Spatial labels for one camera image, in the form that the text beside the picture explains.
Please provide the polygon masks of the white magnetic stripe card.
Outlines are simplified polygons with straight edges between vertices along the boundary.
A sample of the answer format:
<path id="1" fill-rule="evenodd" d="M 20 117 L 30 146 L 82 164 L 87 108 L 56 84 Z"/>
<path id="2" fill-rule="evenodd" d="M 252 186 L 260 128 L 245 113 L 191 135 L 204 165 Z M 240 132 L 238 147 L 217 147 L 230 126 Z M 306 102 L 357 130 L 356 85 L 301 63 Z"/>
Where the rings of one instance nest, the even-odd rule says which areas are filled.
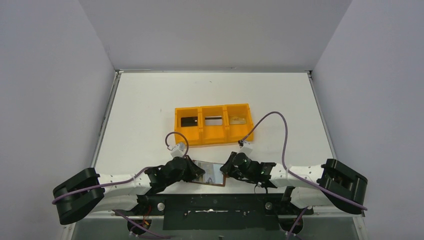
<path id="1" fill-rule="evenodd" d="M 218 116 L 206 116 L 204 118 L 205 126 L 221 126 L 223 124 L 223 118 L 221 115 Z"/>

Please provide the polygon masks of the black VIP card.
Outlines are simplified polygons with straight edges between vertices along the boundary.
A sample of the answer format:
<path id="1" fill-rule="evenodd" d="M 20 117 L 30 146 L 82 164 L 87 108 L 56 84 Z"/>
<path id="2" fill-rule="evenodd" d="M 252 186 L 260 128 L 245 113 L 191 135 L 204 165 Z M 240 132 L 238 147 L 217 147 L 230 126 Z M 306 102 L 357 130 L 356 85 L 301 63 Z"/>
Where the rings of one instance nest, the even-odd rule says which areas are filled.
<path id="1" fill-rule="evenodd" d="M 197 116 L 186 116 L 180 119 L 180 126 L 185 127 L 196 127 L 198 126 L 198 117 Z"/>

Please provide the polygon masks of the right yellow bin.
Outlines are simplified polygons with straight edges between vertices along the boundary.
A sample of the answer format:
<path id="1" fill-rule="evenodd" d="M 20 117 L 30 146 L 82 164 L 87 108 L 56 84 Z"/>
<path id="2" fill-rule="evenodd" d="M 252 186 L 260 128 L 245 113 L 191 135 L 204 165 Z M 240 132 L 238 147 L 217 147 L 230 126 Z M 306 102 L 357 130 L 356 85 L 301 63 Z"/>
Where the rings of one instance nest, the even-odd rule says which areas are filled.
<path id="1" fill-rule="evenodd" d="M 254 127 L 251 116 L 251 110 L 248 103 L 244 104 L 227 104 L 226 112 L 228 117 L 228 142 L 236 143 L 243 139 Z M 230 116 L 241 116 L 246 119 L 246 124 L 229 124 Z"/>

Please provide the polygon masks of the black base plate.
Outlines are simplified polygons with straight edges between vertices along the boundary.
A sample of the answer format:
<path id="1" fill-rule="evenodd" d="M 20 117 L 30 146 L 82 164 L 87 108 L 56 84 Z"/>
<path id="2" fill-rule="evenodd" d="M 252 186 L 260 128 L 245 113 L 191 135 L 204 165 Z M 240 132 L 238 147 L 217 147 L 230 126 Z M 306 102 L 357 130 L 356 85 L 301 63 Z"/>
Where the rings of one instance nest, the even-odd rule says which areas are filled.
<path id="1" fill-rule="evenodd" d="M 139 195 L 124 213 L 131 217 L 163 217 L 164 230 L 244 230 L 280 228 L 284 216 L 301 209 L 282 193 Z"/>

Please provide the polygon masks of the yellow bin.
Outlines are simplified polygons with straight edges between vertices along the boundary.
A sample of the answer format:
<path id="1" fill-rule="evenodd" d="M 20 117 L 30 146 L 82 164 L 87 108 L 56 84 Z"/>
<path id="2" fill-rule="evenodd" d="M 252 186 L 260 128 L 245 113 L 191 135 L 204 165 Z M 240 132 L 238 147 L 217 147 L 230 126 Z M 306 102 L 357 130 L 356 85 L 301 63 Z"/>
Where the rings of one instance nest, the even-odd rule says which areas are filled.
<path id="1" fill-rule="evenodd" d="M 251 116 L 251 110 L 248 103 L 244 104 L 227 104 L 226 112 L 228 117 L 228 142 L 236 143 L 243 139 L 254 127 Z M 241 116 L 246 119 L 246 124 L 229 124 L 230 116 Z"/>
<path id="2" fill-rule="evenodd" d="M 183 134 L 190 146 L 200 146 L 203 143 L 203 114 L 200 107 L 176 108 L 174 114 L 174 131 Z M 197 117 L 198 126 L 181 127 L 182 117 Z"/>
<path id="3" fill-rule="evenodd" d="M 224 105 L 201 107 L 203 120 L 203 145 L 226 144 L 228 142 L 227 120 Z M 205 117 L 222 116 L 222 125 L 205 126 Z"/>

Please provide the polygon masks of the left yellow bin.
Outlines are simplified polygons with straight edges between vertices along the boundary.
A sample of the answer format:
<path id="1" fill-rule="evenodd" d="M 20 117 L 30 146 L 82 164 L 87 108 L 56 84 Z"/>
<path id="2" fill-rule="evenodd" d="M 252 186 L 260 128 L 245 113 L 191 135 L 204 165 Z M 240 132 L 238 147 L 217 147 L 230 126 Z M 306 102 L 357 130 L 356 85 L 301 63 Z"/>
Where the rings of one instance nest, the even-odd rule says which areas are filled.
<path id="1" fill-rule="evenodd" d="M 176 108 L 174 114 L 174 131 L 183 134 L 190 146 L 200 146 L 203 143 L 203 114 L 200 107 Z M 182 117 L 197 117 L 198 126 L 181 127 Z"/>

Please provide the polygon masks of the brown leather card holder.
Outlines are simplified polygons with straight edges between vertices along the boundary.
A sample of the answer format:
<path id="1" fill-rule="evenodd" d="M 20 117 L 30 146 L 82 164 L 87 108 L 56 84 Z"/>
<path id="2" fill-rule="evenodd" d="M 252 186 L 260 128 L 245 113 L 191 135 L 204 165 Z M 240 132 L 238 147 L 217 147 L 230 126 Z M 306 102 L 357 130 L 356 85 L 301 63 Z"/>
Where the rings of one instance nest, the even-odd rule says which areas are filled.
<path id="1" fill-rule="evenodd" d="M 192 180 L 192 183 L 219 187 L 225 186 L 226 177 L 220 170 L 220 168 L 224 165 L 223 163 L 214 163 L 199 160 L 194 160 L 193 162 L 196 166 L 203 169 L 205 173 Z"/>

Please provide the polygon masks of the middle yellow bin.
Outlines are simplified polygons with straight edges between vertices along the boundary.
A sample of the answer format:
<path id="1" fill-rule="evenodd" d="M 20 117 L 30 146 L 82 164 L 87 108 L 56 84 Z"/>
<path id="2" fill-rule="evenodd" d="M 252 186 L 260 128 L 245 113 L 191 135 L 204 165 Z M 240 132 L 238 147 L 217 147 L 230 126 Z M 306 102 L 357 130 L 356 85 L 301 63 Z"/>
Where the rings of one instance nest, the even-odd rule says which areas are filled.
<path id="1" fill-rule="evenodd" d="M 203 145 L 226 144 L 228 142 L 227 120 L 224 105 L 201 107 L 203 120 Z M 205 126 L 205 117 L 222 116 L 222 125 Z"/>

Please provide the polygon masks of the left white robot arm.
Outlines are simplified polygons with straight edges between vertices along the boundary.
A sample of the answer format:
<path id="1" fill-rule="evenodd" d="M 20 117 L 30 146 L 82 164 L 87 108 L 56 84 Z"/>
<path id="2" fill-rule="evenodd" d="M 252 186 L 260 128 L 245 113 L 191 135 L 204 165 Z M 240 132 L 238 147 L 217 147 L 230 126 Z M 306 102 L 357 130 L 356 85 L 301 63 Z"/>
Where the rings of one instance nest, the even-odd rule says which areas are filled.
<path id="1" fill-rule="evenodd" d="M 88 167 L 53 189 L 52 204 L 60 224 L 68 225 L 94 212 L 131 211 L 139 204 L 139 196 L 161 193 L 174 183 L 190 182 L 204 174 L 188 156 L 174 157 L 135 174 L 100 174 Z"/>

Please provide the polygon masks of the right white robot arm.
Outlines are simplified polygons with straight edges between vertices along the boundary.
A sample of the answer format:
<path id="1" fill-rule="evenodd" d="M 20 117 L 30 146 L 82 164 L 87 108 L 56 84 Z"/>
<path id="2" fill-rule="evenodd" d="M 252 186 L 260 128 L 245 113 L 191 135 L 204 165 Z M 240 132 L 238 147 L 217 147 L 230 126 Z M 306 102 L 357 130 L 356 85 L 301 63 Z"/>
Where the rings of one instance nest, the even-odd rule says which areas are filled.
<path id="1" fill-rule="evenodd" d="M 287 166 L 258 162 L 243 152 L 232 152 L 220 171 L 260 188 L 305 189 L 305 194 L 290 197 L 290 202 L 299 209 L 332 204 L 353 215 L 367 210 L 364 200 L 368 179 L 336 159 L 329 158 L 319 165 Z"/>

